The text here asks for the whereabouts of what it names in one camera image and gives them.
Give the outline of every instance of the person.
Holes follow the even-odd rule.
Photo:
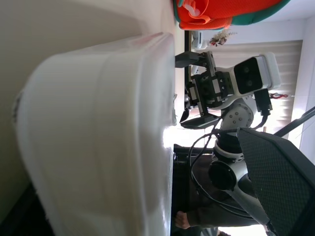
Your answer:
[[[191,231],[192,229],[258,224],[255,220],[235,216],[203,195],[199,195],[190,179],[187,151],[182,151],[182,149],[183,147],[174,146],[176,157],[173,165],[171,235],[185,235],[184,231],[188,229]],[[199,158],[193,168],[196,179],[214,199],[240,207],[227,193],[211,184],[208,177],[211,162],[212,155],[210,154],[202,155]]]

